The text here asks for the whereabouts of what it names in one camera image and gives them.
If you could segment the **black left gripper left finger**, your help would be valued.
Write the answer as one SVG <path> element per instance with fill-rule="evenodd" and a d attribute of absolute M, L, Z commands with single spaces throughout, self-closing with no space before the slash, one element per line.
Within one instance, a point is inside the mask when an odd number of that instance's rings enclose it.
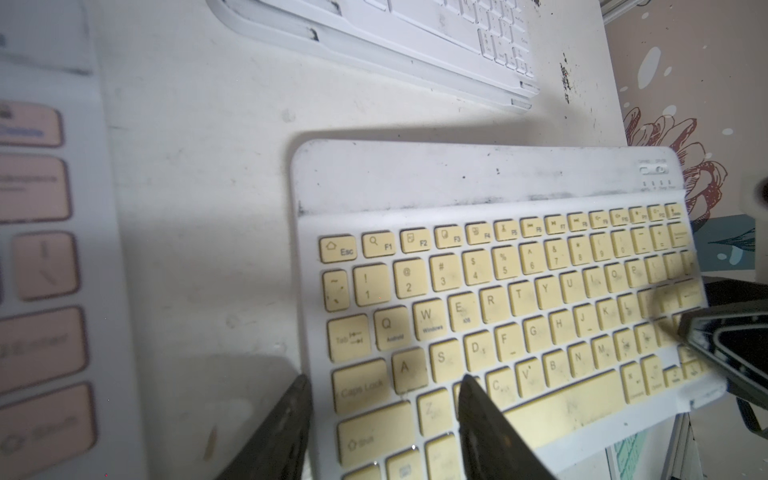
<path fill-rule="evenodd" d="M 217 479 L 301 479 L 311 418 L 311 383 L 300 374 Z"/>

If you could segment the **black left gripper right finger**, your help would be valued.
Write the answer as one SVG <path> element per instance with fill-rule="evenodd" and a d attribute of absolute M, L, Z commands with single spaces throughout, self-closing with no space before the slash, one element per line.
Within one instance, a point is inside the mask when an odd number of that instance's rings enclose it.
<path fill-rule="evenodd" d="M 459 390 L 458 420 L 467 479 L 555 479 L 469 374 Z"/>

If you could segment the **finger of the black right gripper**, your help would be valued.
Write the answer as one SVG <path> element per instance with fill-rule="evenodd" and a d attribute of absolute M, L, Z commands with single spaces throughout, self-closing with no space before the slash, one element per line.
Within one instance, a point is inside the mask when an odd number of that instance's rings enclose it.
<path fill-rule="evenodd" d="M 751 300 L 682 314 L 683 343 L 726 377 L 728 390 L 767 407 L 767 301 Z"/>

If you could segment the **green keyboard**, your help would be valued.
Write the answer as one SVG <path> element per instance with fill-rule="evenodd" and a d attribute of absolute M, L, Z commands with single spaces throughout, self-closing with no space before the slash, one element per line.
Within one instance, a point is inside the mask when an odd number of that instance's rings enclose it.
<path fill-rule="evenodd" d="M 646 429 L 613 444 L 606 457 L 610 479 L 652 479 L 658 470 L 654 431 Z"/>

